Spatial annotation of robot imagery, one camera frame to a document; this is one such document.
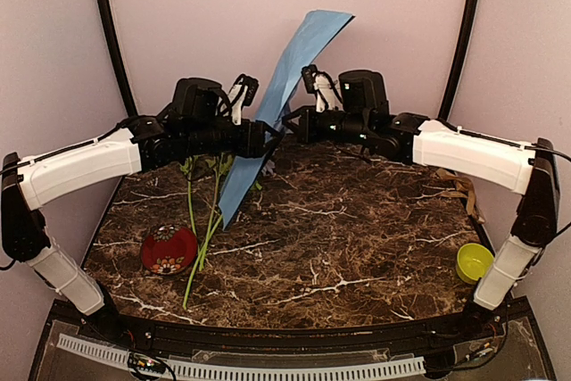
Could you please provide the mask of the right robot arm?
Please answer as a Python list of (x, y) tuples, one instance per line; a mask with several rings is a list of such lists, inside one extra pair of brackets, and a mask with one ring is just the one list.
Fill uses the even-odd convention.
[(491, 137), (415, 113), (390, 112), (381, 73), (349, 70), (337, 81), (310, 65), (302, 70), (313, 105), (283, 117), (302, 143), (359, 145), (390, 161), (453, 170), (521, 195), (517, 217), (492, 266), (477, 283), (475, 304), (460, 314), (455, 331), (473, 340), (537, 255), (558, 235), (559, 179), (549, 140), (534, 143)]

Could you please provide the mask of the blue wrapping paper sheet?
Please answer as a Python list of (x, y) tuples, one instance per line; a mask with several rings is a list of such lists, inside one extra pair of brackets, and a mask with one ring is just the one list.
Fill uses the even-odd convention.
[[(255, 119), (281, 129), (281, 118), (302, 78), (304, 66), (318, 57), (353, 19), (348, 12), (308, 12), (281, 54)], [(228, 173), (219, 199), (223, 227), (227, 228), (265, 163), (265, 158), (237, 157)]]

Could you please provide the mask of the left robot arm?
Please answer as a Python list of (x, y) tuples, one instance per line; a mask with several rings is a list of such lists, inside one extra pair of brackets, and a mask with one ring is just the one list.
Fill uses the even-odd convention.
[(229, 92), (210, 79), (183, 78), (172, 101), (157, 115), (136, 115), (100, 137), (41, 155), (4, 157), (1, 171), (1, 241), (4, 252), (43, 277), (65, 296), (107, 342), (126, 334), (125, 320), (110, 308), (103, 289), (50, 237), (40, 210), (51, 201), (110, 178), (159, 169), (196, 155), (232, 153), (258, 159), (278, 132), (247, 120), (258, 88), (240, 75)]

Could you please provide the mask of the pink and blue fake flower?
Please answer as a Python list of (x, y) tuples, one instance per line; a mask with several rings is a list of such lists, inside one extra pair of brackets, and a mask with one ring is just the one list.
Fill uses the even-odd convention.
[(234, 159), (235, 157), (231, 154), (222, 154), (216, 156), (212, 162), (209, 162), (214, 172), (215, 189), (214, 189), (213, 204), (211, 207), (211, 213), (209, 217), (206, 237), (204, 239), (203, 246), (200, 252), (198, 253), (197, 261), (198, 261), (199, 271), (203, 270), (204, 262), (206, 259), (206, 253), (208, 251), (211, 238), (216, 232), (216, 229), (218, 228), (220, 222), (223, 220), (223, 215), (221, 214), (221, 211), (218, 208), (220, 186), (221, 183), (223, 182), (223, 177), (230, 172), (230, 169), (234, 163)]

